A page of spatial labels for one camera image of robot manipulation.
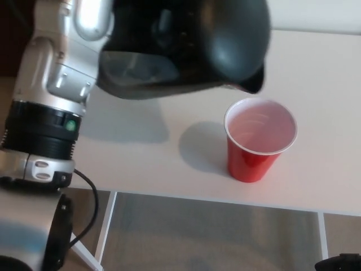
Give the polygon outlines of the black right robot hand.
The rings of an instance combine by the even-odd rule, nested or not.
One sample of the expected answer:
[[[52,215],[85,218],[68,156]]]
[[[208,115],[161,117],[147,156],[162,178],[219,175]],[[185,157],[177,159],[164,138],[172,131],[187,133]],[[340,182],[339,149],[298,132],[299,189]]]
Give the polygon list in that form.
[[[316,271],[360,271],[360,255],[358,253],[342,253],[315,264]]]

